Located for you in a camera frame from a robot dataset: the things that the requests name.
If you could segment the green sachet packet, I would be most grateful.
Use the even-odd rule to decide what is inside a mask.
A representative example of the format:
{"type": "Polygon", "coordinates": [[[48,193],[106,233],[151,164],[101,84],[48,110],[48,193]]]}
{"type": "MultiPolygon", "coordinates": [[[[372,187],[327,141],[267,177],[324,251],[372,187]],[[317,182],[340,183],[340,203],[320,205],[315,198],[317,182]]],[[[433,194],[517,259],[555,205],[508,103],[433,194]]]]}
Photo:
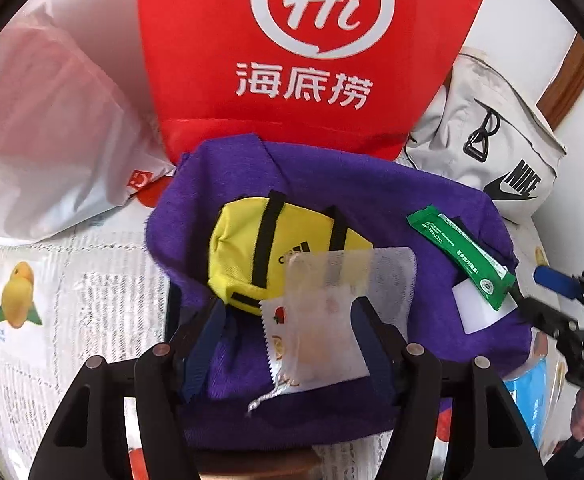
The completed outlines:
{"type": "Polygon", "coordinates": [[[516,277],[436,207],[430,205],[407,217],[409,225],[449,255],[494,311],[499,311],[516,277]]]}

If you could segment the fruit print wipe packet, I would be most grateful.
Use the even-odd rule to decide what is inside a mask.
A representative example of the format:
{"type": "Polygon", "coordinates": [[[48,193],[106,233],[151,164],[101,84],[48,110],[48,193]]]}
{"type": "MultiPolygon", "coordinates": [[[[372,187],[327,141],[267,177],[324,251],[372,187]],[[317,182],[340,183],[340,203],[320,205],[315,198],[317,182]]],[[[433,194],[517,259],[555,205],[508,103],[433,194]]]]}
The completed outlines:
{"type": "Polygon", "coordinates": [[[276,393],[298,390],[296,380],[296,352],[298,335],[290,321],[283,297],[264,300],[260,303],[268,367],[276,393]]]}

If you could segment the yellow Adidas pouch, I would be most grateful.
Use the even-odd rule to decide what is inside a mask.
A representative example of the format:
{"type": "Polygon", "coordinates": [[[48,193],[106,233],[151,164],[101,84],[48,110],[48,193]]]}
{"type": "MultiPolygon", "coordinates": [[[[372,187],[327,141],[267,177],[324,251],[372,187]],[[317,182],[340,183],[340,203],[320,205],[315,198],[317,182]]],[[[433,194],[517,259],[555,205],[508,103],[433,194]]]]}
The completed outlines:
{"type": "Polygon", "coordinates": [[[207,285],[224,304],[260,316],[260,304],[283,294],[286,257],[301,252],[369,249],[335,206],[323,211],[277,191],[222,206],[208,245],[207,285]]]}

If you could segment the blue tissue pack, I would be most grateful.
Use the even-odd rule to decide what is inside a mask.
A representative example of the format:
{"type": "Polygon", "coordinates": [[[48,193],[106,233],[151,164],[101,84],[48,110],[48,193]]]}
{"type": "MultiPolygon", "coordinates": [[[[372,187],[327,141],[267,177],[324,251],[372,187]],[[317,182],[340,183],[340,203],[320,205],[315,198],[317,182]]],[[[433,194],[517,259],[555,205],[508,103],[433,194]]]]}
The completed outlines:
{"type": "Polygon", "coordinates": [[[546,358],[540,358],[525,370],[509,374],[504,383],[518,407],[536,448],[542,443],[547,415],[548,365],[546,358]]]}

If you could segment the dark green tea tin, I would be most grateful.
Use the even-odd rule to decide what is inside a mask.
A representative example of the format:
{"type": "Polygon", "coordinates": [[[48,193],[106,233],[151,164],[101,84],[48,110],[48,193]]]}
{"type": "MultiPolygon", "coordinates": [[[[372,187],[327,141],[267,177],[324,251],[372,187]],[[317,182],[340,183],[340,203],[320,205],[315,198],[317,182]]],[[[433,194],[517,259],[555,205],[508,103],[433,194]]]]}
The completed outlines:
{"type": "Polygon", "coordinates": [[[321,479],[321,460],[312,448],[280,451],[193,452],[202,479],[321,479]]]}

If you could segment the purple towel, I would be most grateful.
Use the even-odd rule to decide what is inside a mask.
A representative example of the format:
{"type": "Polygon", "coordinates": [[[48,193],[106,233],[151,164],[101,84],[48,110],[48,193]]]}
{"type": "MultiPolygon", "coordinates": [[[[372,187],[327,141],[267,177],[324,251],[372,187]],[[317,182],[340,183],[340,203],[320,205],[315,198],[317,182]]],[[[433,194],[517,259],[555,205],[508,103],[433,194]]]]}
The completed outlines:
{"type": "Polygon", "coordinates": [[[252,134],[185,154],[147,223],[182,318],[220,300],[225,325],[209,366],[182,389],[193,448],[268,450],[390,430],[350,327],[367,297],[385,323],[442,360],[522,365],[530,326],[508,314],[467,334],[458,264],[409,223],[426,207],[459,220],[496,261],[516,267],[508,231],[475,188],[395,162],[252,134]]]}

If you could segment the grey Nike waist bag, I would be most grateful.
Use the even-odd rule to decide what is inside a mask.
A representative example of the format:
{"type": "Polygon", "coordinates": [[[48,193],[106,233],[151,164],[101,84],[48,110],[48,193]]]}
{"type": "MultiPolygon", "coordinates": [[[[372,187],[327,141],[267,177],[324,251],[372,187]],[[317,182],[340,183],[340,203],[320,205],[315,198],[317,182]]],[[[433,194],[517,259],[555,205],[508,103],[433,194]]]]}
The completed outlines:
{"type": "Polygon", "coordinates": [[[465,48],[397,161],[477,188],[521,224],[545,203],[565,155],[537,106],[485,53],[465,48]]]}

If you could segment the white Miniso plastic bag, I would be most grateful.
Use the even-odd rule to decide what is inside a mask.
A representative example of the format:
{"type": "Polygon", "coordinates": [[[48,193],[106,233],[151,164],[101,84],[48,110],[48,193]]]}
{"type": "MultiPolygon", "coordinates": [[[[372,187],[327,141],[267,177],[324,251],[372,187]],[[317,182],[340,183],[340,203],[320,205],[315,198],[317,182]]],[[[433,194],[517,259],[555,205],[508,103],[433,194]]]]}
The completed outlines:
{"type": "Polygon", "coordinates": [[[158,136],[41,6],[0,33],[0,238],[34,243],[170,174],[158,136]]]}

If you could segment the red Haidilao paper bag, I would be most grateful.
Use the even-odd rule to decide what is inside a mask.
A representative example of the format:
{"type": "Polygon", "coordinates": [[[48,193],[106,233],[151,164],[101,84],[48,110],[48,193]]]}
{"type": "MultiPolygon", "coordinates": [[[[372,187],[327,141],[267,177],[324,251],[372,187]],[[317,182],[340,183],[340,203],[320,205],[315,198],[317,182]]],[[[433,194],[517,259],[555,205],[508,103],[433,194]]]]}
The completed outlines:
{"type": "Polygon", "coordinates": [[[483,0],[138,0],[163,142],[269,141],[394,158],[483,0]]]}

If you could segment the brown wooden door frame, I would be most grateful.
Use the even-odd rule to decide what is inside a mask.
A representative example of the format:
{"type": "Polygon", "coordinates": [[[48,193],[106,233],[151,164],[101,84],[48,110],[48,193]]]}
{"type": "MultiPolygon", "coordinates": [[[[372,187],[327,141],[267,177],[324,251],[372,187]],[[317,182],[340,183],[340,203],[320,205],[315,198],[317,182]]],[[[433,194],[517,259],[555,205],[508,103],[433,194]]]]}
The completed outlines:
{"type": "Polygon", "coordinates": [[[584,90],[584,39],[576,34],[565,58],[537,102],[538,109],[556,130],[584,90]]]}

